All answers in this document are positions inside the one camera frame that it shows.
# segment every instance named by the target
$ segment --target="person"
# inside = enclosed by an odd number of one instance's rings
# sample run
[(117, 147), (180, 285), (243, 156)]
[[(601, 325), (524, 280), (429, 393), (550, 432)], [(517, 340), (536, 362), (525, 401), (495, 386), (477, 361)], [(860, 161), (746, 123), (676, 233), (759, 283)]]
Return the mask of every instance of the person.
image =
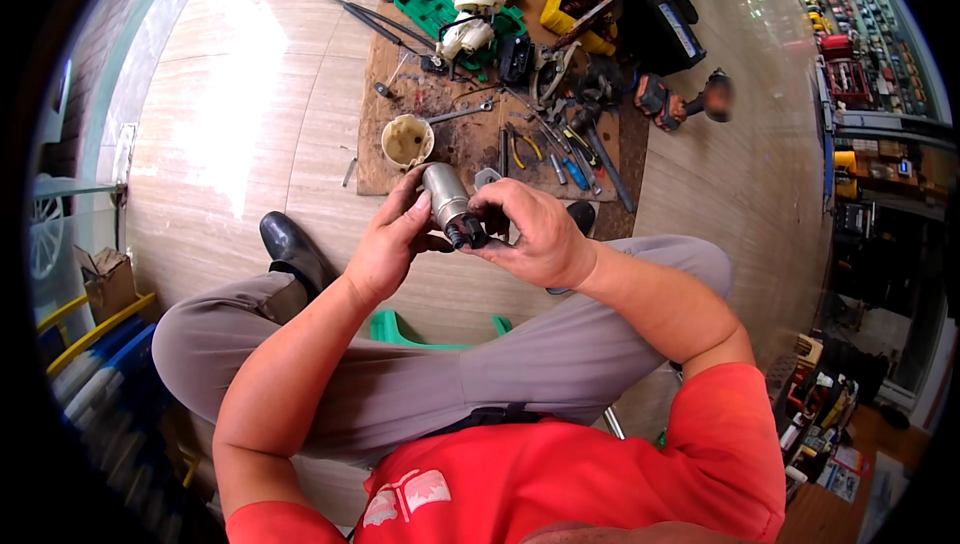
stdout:
[[(520, 232), (464, 252), (535, 286), (577, 291), (464, 350), (355, 337), (429, 234), (425, 166), (374, 215), (343, 274), (280, 213), (261, 222), (266, 275), (184, 301), (153, 339), (162, 380), (216, 423), (213, 462), (233, 542), (342, 542), (290, 457), (373, 467), (355, 542), (772, 542), (785, 477), (762, 373), (723, 298), (716, 246), (585, 238), (564, 205), (517, 181), (470, 201)], [(658, 451), (590, 425), (666, 358), (682, 363)]]

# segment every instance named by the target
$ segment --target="black shoe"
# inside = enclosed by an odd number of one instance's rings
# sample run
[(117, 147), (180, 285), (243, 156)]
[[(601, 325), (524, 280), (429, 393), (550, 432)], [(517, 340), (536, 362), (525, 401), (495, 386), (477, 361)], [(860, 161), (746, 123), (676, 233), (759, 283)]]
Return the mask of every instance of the black shoe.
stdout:
[(260, 219), (260, 238), (267, 247), (270, 271), (291, 273), (306, 289), (308, 300), (330, 283), (320, 250), (289, 216), (270, 211)]
[[(577, 224), (577, 229), (580, 230), (580, 233), (586, 236), (591, 232), (591, 228), (594, 226), (594, 221), (597, 218), (597, 214), (590, 202), (585, 200), (577, 200), (570, 206), (566, 207), (566, 212), (573, 217), (573, 222)], [(566, 294), (569, 291), (569, 287), (546, 288), (546, 292), (548, 294), (554, 295)]]

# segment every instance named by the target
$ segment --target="wrench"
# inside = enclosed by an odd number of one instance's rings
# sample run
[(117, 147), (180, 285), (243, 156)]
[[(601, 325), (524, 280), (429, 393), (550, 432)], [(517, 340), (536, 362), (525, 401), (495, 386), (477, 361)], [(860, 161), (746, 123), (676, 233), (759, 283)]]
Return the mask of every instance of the wrench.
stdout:
[(494, 101), (487, 100), (480, 106), (474, 106), (473, 108), (464, 108), (462, 111), (454, 111), (452, 113), (447, 113), (446, 115), (439, 115), (438, 117), (428, 118), (426, 122), (428, 125), (434, 123), (439, 123), (442, 120), (449, 120), (450, 118), (466, 117), (467, 115), (472, 115), (473, 113), (488, 113), (494, 109)]

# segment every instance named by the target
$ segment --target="pliers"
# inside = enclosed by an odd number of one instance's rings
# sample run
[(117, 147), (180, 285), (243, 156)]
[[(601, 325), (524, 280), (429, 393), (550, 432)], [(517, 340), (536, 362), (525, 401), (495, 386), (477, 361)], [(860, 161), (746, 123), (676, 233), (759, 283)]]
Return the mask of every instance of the pliers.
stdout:
[(517, 166), (519, 166), (521, 169), (526, 168), (526, 166), (521, 161), (521, 157), (518, 156), (516, 152), (517, 140), (523, 140), (524, 142), (529, 143), (530, 147), (534, 149), (534, 153), (536, 153), (536, 159), (541, 162), (544, 160), (544, 154), (540, 152), (540, 147), (537, 146), (537, 143), (534, 142), (532, 138), (530, 138), (529, 136), (521, 135), (521, 133), (518, 132), (517, 129), (513, 126), (513, 124), (510, 123), (509, 121), (507, 122), (506, 125), (504, 125), (504, 127), (506, 127), (507, 131), (510, 132), (510, 151), (513, 153), (513, 161), (516, 163)]

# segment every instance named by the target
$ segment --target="cardboard box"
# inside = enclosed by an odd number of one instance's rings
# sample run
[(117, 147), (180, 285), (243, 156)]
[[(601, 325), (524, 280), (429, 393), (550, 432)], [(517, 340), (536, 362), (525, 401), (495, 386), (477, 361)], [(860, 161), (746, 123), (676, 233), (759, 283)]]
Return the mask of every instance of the cardboard box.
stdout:
[(137, 301), (134, 269), (130, 257), (112, 248), (104, 248), (91, 257), (90, 252), (73, 247), (83, 274), (83, 288), (90, 303), (90, 312), (97, 325)]

